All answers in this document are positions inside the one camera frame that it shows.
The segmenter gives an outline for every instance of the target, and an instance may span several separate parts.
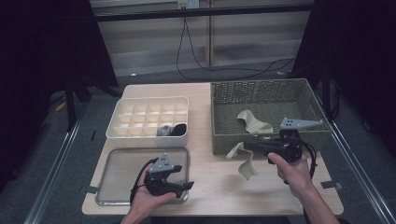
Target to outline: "green plastic basket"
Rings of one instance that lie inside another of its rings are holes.
[[[274,127],[273,133],[251,134],[246,123],[237,119],[243,110]],[[279,137],[283,118],[323,120],[315,128],[300,130],[301,138],[320,150],[332,136],[326,119],[304,78],[211,83],[213,154],[227,154],[236,144],[250,138]]]

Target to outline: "hand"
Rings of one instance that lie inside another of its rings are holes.
[[[148,171],[149,167],[146,168],[146,170],[143,172],[137,186],[144,185],[144,180]],[[132,206],[128,214],[122,220],[121,224],[139,223],[145,217],[148,217],[158,205],[162,203],[168,203],[174,198],[176,198],[176,194],[173,192],[166,193],[161,196],[153,196],[149,193],[148,189],[145,186],[142,186],[137,189]]]
[[[304,153],[299,161],[293,163],[287,163],[275,153],[269,153],[268,158],[276,164],[277,175],[288,181],[291,193],[298,199],[304,197],[308,189],[314,188]]]

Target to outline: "table surface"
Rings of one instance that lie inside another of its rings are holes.
[[[238,173],[247,155],[229,161],[225,155],[212,154],[210,83],[130,85],[122,98],[186,96],[189,98],[188,144],[190,181],[194,186],[189,199],[182,204],[163,204],[153,216],[287,216],[300,215],[303,208],[292,196],[289,186],[277,176],[276,167],[266,158],[254,159],[259,173],[246,180]],[[115,147],[108,139],[92,177],[91,186],[98,187],[108,153]],[[318,167],[313,179],[324,201],[336,214],[344,206],[335,188],[324,189],[320,183],[330,181],[326,165],[318,153]],[[98,205],[95,194],[87,193],[82,205],[86,215],[125,215],[129,206]]]

